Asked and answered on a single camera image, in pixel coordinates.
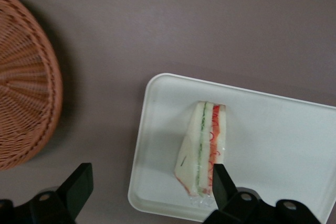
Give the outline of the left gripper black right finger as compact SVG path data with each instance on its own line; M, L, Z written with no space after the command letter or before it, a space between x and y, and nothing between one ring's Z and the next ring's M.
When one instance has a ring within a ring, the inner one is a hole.
M248 191L239 191L223 164L213 169L213 194L218 209L205 223L259 223L259 199Z

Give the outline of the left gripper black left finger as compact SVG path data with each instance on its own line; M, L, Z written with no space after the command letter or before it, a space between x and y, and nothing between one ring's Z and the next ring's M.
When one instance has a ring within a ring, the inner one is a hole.
M92 164L82 163L56 190L44 191L30 201L33 223L75 223L92 191Z

